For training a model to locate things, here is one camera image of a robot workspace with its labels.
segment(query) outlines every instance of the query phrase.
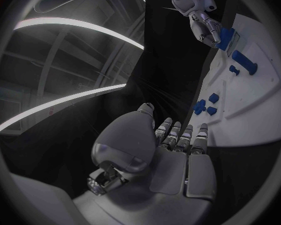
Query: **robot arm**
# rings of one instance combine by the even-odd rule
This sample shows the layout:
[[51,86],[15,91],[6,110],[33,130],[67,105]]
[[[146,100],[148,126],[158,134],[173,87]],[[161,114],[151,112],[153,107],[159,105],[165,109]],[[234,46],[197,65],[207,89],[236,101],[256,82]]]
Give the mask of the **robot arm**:
[[214,0],[172,0],[172,4],[182,15],[189,17],[190,28],[197,40],[212,48],[221,42],[221,23],[204,12],[217,9]]

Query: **blue object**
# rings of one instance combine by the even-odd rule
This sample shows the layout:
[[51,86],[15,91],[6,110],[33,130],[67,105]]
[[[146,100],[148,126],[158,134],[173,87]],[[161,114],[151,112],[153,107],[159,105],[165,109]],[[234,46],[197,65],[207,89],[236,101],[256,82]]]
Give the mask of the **blue object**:
[[211,96],[208,99],[208,101],[212,102],[213,104],[215,104],[218,100],[219,100],[219,95],[215,93],[211,94]]
[[195,106],[192,107],[192,109],[194,110],[194,114],[199,115],[200,113],[202,113],[202,111],[206,111],[205,104],[206,101],[204,99],[198,101]]
[[212,116],[212,115],[214,115],[214,114],[217,112],[217,109],[214,108],[214,107],[212,107],[212,106],[209,106],[209,107],[207,108],[207,112],[208,112],[208,114],[209,114],[210,116]]
[[231,41],[233,34],[235,32],[234,28],[228,30],[227,28],[222,27],[220,30],[220,43],[217,43],[215,46],[223,51],[228,47],[229,42]]
[[242,65],[246,70],[248,70],[250,75],[254,75],[257,71],[257,64],[251,62],[245,55],[243,55],[238,50],[235,50],[232,54],[232,59]]
[[233,66],[233,65],[231,65],[231,66],[229,67],[229,71],[235,73],[236,76],[240,74],[240,70],[237,70],[236,67]]

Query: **blue handle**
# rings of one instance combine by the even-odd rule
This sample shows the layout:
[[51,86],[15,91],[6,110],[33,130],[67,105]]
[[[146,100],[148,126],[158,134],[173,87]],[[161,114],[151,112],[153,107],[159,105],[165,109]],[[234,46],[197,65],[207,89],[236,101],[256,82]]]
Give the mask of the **blue handle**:
[[248,59],[245,55],[243,55],[240,51],[235,50],[232,54],[232,59],[242,65],[250,75],[254,75],[257,71],[257,64],[253,63],[250,59]]

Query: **white robotic arm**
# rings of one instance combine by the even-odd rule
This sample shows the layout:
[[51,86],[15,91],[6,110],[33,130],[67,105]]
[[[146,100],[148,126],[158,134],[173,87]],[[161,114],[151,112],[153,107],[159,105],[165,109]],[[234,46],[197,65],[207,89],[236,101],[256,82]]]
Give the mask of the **white robotic arm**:
[[190,28],[197,40],[212,48],[221,42],[221,23],[204,12],[217,9],[214,0],[172,0],[172,4],[182,15],[189,17]]

